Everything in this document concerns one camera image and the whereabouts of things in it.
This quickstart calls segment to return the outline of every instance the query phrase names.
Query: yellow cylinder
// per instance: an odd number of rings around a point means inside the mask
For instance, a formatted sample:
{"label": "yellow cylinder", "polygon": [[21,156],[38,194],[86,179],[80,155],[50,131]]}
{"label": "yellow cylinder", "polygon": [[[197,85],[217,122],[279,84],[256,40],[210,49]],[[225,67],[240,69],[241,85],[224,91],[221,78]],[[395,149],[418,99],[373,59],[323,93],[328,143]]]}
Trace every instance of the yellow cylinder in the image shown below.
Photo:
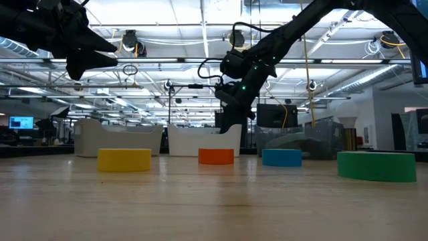
{"label": "yellow cylinder", "polygon": [[131,172],[150,170],[150,149],[100,149],[98,171]]}

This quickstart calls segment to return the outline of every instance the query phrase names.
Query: blue screen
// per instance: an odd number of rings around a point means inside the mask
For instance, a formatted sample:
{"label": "blue screen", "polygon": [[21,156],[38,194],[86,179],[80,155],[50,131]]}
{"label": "blue screen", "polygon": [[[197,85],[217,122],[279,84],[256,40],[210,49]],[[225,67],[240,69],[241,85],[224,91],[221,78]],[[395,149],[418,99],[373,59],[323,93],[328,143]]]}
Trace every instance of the blue screen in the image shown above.
{"label": "blue screen", "polygon": [[[425,16],[428,17],[428,1],[427,0],[412,0],[416,8]],[[421,62],[422,78],[427,77],[427,67]]]}
{"label": "blue screen", "polygon": [[32,129],[34,117],[29,116],[11,116],[9,119],[10,129]]}

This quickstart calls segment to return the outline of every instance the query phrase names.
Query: orange cylinder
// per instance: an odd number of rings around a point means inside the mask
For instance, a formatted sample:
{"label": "orange cylinder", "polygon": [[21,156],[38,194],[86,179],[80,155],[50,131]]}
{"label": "orange cylinder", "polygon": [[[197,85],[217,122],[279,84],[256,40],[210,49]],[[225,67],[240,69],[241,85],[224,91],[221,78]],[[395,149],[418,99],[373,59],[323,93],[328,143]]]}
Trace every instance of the orange cylinder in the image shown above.
{"label": "orange cylinder", "polygon": [[233,149],[199,149],[199,164],[227,165],[234,159]]}

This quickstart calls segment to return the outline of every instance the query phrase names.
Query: robotic arm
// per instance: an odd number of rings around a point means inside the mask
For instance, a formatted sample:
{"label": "robotic arm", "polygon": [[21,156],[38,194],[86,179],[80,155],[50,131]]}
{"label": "robotic arm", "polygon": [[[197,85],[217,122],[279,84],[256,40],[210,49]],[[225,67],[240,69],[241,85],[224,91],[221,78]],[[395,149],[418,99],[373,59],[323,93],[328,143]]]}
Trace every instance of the robotic arm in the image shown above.
{"label": "robotic arm", "polygon": [[70,78],[79,80],[91,68],[111,67],[117,60],[101,52],[117,48],[88,28],[84,6],[73,0],[2,0],[0,36],[67,58]]}
{"label": "robotic arm", "polygon": [[218,85],[216,97],[227,104],[220,133],[234,124],[254,119],[251,104],[268,76],[277,77],[275,65],[288,53],[292,44],[333,9],[364,10],[395,30],[419,59],[428,65],[428,20],[410,0],[315,0],[299,15],[273,30],[248,50],[231,50],[220,70],[239,79],[232,88]]}

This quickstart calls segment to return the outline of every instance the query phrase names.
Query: colored cylinder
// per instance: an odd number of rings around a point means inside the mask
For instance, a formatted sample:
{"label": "colored cylinder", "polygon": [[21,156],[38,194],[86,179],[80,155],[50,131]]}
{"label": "colored cylinder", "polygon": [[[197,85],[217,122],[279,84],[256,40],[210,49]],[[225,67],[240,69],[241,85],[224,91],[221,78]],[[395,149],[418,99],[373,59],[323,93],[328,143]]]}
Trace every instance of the colored cylinder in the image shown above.
{"label": "colored cylinder", "polygon": [[340,177],[367,181],[415,182],[414,154],[341,152],[337,154]]}
{"label": "colored cylinder", "polygon": [[234,160],[233,149],[199,149],[199,164],[228,165]]}
{"label": "colored cylinder", "polygon": [[98,171],[131,172],[150,170],[150,149],[100,149]]}
{"label": "colored cylinder", "polygon": [[262,153],[263,165],[275,167],[301,167],[302,151],[291,149],[264,149]]}

